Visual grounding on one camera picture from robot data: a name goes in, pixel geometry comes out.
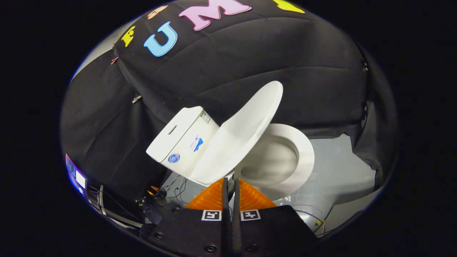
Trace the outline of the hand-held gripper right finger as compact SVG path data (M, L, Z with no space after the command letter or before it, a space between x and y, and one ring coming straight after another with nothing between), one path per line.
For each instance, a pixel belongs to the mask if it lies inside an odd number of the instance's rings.
M237 179L232 218L232 246L237 257L302 257L318 238L288 205Z

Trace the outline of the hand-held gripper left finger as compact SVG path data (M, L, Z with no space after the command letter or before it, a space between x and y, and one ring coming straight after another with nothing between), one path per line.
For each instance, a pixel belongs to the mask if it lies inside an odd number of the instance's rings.
M230 248L227 179L222 178L187 205L156 203L159 220L144 226L144 239L171 257L222 257Z

